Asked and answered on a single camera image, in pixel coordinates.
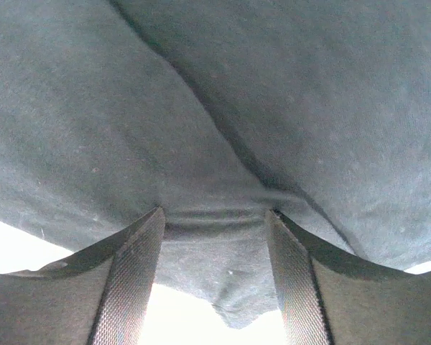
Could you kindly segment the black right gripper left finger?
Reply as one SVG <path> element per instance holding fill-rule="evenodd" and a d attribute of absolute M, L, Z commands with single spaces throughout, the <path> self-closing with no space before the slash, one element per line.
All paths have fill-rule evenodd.
<path fill-rule="evenodd" d="M 164 228 L 155 208 L 37 271 L 0 274 L 0 344 L 138 344 Z"/>

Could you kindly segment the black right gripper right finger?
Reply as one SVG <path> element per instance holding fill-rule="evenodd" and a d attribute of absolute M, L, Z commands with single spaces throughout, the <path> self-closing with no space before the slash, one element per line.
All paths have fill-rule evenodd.
<path fill-rule="evenodd" d="M 431 344 L 431 271 L 374 264 L 277 211 L 266 223 L 288 344 Z"/>

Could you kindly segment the black t shirt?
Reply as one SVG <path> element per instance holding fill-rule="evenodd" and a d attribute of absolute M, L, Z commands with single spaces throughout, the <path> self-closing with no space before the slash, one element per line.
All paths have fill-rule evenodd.
<path fill-rule="evenodd" d="M 0 221 L 77 251 L 156 206 L 156 281 L 231 328 L 271 208 L 431 261 L 431 1 L 0 1 Z"/>

